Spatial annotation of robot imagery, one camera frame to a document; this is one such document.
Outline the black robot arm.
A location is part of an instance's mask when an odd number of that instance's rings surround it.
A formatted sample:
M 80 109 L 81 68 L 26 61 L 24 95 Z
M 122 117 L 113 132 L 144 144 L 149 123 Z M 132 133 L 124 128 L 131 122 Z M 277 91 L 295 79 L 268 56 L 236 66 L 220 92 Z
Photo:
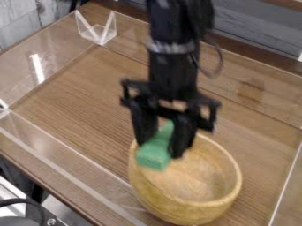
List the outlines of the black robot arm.
M 132 117 L 136 143 L 144 145 L 157 130 L 157 119 L 172 121 L 167 152 L 175 159 L 191 148 L 196 131 L 215 128 L 220 102 L 197 91 L 200 42 L 213 27 L 211 0 L 145 0 L 149 19 L 148 80 L 122 79 L 121 104 Z

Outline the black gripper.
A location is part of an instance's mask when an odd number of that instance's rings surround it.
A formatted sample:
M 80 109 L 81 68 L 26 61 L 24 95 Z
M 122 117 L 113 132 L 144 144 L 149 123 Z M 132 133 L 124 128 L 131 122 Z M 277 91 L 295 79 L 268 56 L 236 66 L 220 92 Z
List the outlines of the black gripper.
M 173 131 L 168 153 L 173 159 L 191 148 L 196 128 L 213 131 L 216 109 L 220 102 L 200 94 L 196 76 L 216 75 L 199 67 L 200 50 L 184 55 L 163 55 L 149 52 L 148 81 L 122 79 L 121 105 L 131 109 L 136 143 L 141 146 L 157 131 L 157 117 L 172 119 Z

